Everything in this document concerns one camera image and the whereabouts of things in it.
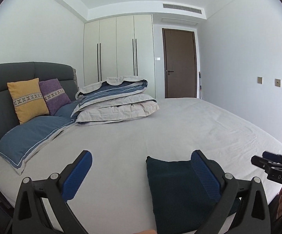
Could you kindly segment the cream wardrobe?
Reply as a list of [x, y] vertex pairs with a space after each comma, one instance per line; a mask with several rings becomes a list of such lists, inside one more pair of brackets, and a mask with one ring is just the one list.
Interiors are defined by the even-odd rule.
[[148, 81], [156, 96], [151, 14], [100, 19], [84, 26], [84, 84], [134, 75]]

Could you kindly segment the yellow cushion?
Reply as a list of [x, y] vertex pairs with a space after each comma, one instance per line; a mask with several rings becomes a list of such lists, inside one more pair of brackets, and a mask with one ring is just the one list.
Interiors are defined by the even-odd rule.
[[7, 86], [20, 124], [37, 116], [49, 115], [48, 107], [40, 91], [39, 78], [8, 82]]

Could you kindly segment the air vent grille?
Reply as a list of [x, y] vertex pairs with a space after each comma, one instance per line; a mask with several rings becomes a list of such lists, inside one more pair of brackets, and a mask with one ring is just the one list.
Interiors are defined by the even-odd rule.
[[188, 6], [182, 6], [182, 5], [176, 5], [176, 4], [167, 4], [167, 3], [163, 3], [163, 7], [165, 9], [181, 10], [181, 11], [202, 14], [202, 10], [197, 9], [195, 7], [188, 7]]

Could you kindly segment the blue pillow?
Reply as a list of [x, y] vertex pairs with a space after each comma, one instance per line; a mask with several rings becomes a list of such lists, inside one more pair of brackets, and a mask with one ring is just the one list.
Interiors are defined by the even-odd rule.
[[75, 123], [73, 111], [78, 103], [73, 101], [53, 116], [38, 116], [9, 130], [0, 139], [0, 157], [21, 175], [35, 154]]

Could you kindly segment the dark green knit sweater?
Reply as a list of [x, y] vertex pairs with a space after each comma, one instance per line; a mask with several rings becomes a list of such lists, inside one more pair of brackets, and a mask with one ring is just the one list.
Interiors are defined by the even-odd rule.
[[216, 199], [209, 197], [190, 161], [146, 159], [148, 184], [158, 233], [187, 233], [207, 220]]

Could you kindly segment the brown door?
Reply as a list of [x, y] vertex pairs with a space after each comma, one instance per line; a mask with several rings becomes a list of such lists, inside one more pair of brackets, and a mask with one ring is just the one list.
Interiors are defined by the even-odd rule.
[[195, 33], [164, 28], [165, 97], [197, 97]]

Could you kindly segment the dark grey headboard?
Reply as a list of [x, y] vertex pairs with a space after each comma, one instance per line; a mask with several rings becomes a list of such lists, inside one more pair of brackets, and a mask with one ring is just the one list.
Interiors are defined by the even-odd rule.
[[0, 140], [12, 128], [39, 115], [49, 115], [40, 83], [55, 79], [58, 87], [75, 100], [78, 85], [69, 65], [51, 62], [0, 64]]

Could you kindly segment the purple cushion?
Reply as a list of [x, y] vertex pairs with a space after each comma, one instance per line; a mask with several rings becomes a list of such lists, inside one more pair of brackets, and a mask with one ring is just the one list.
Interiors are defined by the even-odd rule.
[[54, 116], [59, 108], [71, 103], [58, 79], [39, 81], [39, 87], [50, 115]]

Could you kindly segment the wall socket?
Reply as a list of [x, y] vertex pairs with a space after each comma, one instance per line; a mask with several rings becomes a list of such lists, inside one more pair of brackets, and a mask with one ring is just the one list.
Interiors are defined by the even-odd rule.
[[276, 87], [281, 87], [281, 80], [275, 79], [274, 84], [275, 84]]

